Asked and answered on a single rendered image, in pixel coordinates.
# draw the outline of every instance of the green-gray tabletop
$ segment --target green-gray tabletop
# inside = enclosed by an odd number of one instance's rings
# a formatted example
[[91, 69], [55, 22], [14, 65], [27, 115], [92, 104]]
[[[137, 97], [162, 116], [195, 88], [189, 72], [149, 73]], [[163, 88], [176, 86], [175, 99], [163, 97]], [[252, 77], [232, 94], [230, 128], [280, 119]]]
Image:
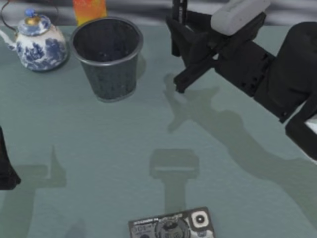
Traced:
[[[34, 73], [1, 41], [0, 125], [22, 184], [0, 192], [0, 238], [129, 238], [130, 220], [202, 206], [217, 238], [316, 237], [317, 167], [284, 125], [213, 70], [176, 93], [167, 27], [140, 29], [137, 90], [111, 104], [74, 56]], [[277, 54], [288, 30], [255, 41]]]

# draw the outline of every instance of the bucket rim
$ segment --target bucket rim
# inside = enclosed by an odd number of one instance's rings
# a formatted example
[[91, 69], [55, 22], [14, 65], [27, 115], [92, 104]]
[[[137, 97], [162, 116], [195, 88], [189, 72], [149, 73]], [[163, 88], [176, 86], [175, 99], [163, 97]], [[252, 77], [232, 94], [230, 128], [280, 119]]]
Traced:
[[[139, 42], [138, 42], [138, 45], [137, 47], [127, 56], [123, 57], [123, 58], [120, 58], [120, 59], [117, 59], [117, 60], [114, 60], [114, 61], [108, 61], [108, 62], [96, 62], [96, 61], [92, 61], [92, 60], [89, 60], [89, 59], [86, 59], [84, 57], [82, 57], [80, 54], [78, 54], [75, 46], [74, 46], [74, 39], [75, 39], [75, 36], [76, 34], [81, 30], [83, 29], [85, 26], [89, 25], [89, 24], [92, 24], [94, 22], [98, 22], [98, 21], [104, 21], [104, 20], [117, 20], [117, 21], [121, 21], [121, 22], [124, 22], [128, 25], [130, 25], [137, 33], [137, 35], [139, 36]], [[137, 54], [139, 54], [139, 52], [141, 51], [142, 49], [142, 46], [143, 46], [143, 34], [142, 32], [140, 31], [140, 29], [137, 27], [136, 24], [134, 24], [132, 21], [129, 21], [127, 19], [124, 19], [124, 18], [121, 18], [121, 17], [115, 17], [115, 16], [106, 16], [106, 17], [100, 17], [100, 18], [96, 18], [96, 19], [93, 19], [91, 21], [87, 21], [85, 22], [84, 24], [78, 26], [75, 31], [73, 31], [71, 37], [70, 37], [70, 47], [73, 51], [73, 53], [75, 54], [75, 56], [84, 64], [87, 64], [87, 65], [91, 65], [91, 66], [95, 66], [95, 67], [104, 67], [104, 66], [113, 66], [113, 65], [117, 65], [117, 64], [121, 64], [121, 63], [124, 63], [124, 62], [127, 62], [129, 60], [131, 60], [132, 58], [134, 58]]]

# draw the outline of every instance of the teapot lid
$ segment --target teapot lid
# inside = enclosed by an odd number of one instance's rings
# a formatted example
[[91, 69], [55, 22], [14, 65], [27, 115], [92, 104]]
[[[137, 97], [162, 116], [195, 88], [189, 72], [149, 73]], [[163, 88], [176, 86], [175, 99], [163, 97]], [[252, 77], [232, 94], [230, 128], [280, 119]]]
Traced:
[[26, 36], [38, 36], [49, 30], [51, 21], [48, 17], [36, 14], [32, 8], [26, 9], [25, 15], [26, 18], [19, 22], [19, 33]]

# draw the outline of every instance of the orange object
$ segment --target orange object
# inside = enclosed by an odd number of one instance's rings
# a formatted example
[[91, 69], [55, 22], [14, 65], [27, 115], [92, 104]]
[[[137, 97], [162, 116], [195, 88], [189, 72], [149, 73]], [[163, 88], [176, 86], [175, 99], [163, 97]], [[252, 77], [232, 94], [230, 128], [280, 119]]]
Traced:
[[73, 0], [77, 25], [107, 16], [105, 0]]

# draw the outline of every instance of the background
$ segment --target background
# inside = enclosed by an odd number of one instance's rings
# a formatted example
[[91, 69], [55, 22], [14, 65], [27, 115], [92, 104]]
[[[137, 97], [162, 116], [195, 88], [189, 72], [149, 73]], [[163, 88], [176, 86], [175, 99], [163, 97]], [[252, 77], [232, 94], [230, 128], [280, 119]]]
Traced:
[[[52, 0], [58, 5], [60, 16], [58, 25], [76, 25], [72, 0]], [[189, 0], [191, 10], [212, 14], [228, 0]], [[1, 0], [1, 7], [6, 3]], [[125, 17], [137, 24], [164, 24], [170, 13], [172, 0], [107, 0], [108, 14]], [[4, 10], [8, 23], [16, 25], [24, 18], [24, 9], [33, 6], [46, 14], [52, 21], [56, 10], [47, 0], [13, 0]], [[267, 11], [267, 25], [294, 25], [302, 21], [317, 21], [317, 0], [273, 0]]]

